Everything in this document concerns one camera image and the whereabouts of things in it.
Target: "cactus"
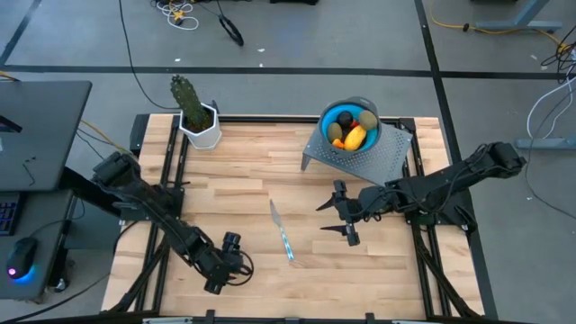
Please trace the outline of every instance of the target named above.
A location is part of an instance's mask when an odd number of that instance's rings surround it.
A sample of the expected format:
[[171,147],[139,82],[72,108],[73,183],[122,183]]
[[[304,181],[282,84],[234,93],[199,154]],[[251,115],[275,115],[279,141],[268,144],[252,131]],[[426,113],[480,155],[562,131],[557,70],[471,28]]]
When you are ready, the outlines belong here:
[[195,133],[205,131],[212,126],[212,118],[204,109],[194,87],[183,76],[172,76],[170,91],[178,106],[184,112],[186,127]]

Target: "computer mouse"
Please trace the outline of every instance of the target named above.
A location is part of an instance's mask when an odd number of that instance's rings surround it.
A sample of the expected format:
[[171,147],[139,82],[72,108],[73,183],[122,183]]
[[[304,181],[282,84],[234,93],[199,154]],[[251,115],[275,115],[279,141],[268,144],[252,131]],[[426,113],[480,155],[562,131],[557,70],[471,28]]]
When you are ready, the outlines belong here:
[[12,253],[6,262],[8,276],[19,279],[30,272],[37,245],[36,238],[22,238],[14,244]]

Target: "knife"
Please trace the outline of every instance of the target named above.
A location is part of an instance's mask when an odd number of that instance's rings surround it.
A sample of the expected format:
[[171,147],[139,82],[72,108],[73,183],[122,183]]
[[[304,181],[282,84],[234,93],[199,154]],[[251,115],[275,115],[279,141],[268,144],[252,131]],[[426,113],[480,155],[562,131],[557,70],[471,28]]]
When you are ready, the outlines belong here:
[[270,212],[272,213],[272,219],[278,225],[280,229],[280,234],[282,235],[282,241],[284,242],[284,247],[286,248],[286,255],[288,255],[288,260],[294,260],[294,254],[292,253],[292,248],[290,247],[290,243],[288,243],[288,238],[286,237],[286,233],[284,232],[284,226],[282,226],[282,222],[280,221],[280,214],[276,210],[272,199],[270,199]]

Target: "keyboard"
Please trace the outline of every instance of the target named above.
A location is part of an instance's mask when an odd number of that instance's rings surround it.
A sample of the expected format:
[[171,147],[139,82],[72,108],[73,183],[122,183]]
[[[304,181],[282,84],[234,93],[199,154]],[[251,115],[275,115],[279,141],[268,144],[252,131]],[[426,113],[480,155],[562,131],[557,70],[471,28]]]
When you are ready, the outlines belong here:
[[23,208],[19,193],[0,193],[0,236],[12,236]]

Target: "potted cactus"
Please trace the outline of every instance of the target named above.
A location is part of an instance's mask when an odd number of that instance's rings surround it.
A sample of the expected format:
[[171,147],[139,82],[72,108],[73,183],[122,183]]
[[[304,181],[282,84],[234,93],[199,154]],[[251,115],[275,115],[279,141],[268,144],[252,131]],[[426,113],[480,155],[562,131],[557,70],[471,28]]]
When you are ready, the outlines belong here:
[[183,76],[172,77],[170,91],[182,109],[180,130],[195,149],[215,149],[222,137],[216,109],[201,103],[194,87]]

